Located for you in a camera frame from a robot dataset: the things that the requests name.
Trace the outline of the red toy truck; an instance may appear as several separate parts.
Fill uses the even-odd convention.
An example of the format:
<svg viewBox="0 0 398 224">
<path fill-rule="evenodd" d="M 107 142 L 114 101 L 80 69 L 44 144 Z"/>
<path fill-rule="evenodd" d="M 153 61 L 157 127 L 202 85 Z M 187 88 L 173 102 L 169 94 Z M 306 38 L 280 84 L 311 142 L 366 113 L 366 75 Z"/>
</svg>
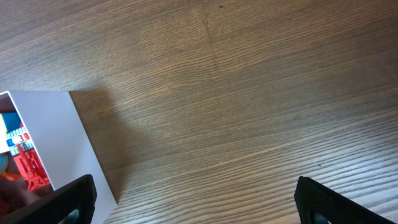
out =
<svg viewBox="0 0 398 224">
<path fill-rule="evenodd" d="M 6 134 L 6 143 L 28 191 L 33 192 L 50 185 L 31 136 L 23 123 Z"/>
</svg>

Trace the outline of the yellow duck toy blue hat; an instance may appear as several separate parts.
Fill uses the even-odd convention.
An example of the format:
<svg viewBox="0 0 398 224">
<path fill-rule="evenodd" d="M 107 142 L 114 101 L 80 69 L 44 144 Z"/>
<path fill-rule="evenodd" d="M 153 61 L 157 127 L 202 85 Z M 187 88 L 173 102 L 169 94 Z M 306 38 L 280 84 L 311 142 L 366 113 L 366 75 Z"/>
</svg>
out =
<svg viewBox="0 0 398 224">
<path fill-rule="evenodd" d="M 7 179 L 10 181 L 17 181 L 19 180 L 22 176 L 18 172 L 9 172 L 10 166 L 10 158 L 9 154 L 2 153 L 1 154 L 1 180 Z"/>
</svg>

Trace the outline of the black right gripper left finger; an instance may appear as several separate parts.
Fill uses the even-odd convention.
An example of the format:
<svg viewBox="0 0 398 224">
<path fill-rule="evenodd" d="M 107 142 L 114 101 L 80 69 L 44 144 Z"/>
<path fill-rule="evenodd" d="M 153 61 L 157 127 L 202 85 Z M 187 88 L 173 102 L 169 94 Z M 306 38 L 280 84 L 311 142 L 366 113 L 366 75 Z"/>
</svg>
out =
<svg viewBox="0 0 398 224">
<path fill-rule="evenodd" d="M 92 175 L 86 174 L 38 201 L 1 218 L 2 224 L 90 224 L 97 198 Z"/>
</svg>

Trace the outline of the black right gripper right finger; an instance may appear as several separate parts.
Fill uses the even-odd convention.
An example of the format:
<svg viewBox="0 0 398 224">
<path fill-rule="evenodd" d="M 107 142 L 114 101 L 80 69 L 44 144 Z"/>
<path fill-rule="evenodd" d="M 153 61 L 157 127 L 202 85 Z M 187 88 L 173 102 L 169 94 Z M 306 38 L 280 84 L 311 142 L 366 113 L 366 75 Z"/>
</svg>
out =
<svg viewBox="0 0 398 224">
<path fill-rule="evenodd" d="M 294 200 L 301 224 L 394 224 L 309 177 L 298 178 Z"/>
</svg>

